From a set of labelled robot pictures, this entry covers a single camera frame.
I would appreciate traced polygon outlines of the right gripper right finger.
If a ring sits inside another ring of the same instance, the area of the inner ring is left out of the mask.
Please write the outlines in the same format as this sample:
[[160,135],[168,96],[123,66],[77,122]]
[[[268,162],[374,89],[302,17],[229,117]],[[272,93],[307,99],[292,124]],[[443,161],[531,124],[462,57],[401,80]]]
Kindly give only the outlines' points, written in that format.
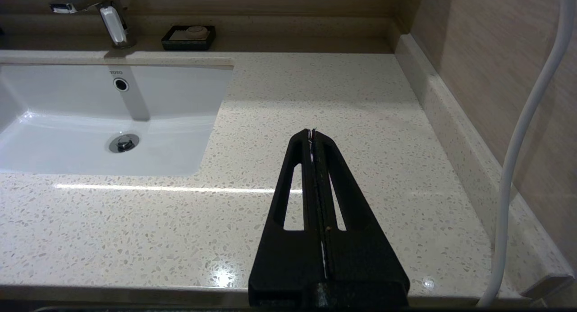
[[323,306],[407,306],[409,279],[338,146],[312,132],[323,219]]

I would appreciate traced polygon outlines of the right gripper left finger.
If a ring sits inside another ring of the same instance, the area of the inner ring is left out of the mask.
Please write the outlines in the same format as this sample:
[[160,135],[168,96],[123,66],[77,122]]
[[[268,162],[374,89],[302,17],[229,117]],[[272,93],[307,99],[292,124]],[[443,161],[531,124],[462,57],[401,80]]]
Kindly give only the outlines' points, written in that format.
[[[286,230],[295,166],[301,166],[303,229]],[[311,159],[311,130],[290,139],[248,281],[251,306],[306,306],[325,279],[321,214]]]

